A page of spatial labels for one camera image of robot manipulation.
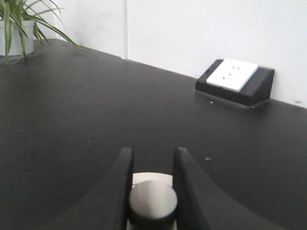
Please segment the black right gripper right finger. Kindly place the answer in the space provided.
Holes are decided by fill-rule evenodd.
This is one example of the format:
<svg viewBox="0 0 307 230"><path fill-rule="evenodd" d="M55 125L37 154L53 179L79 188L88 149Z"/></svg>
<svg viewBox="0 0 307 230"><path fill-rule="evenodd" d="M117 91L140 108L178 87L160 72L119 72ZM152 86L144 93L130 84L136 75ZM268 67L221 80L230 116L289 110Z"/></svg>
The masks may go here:
<svg viewBox="0 0 307 230"><path fill-rule="evenodd" d="M281 230L224 192L188 150L174 150L173 189L179 230Z"/></svg>

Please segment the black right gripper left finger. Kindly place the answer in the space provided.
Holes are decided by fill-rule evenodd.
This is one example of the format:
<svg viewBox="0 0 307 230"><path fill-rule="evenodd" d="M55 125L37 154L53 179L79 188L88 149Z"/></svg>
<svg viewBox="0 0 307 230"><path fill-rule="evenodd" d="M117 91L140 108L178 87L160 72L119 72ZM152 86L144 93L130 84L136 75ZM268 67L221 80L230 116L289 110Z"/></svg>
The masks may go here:
<svg viewBox="0 0 307 230"><path fill-rule="evenodd" d="M45 225L47 230L125 230L132 187L133 150L123 148L107 172L78 202Z"/></svg>

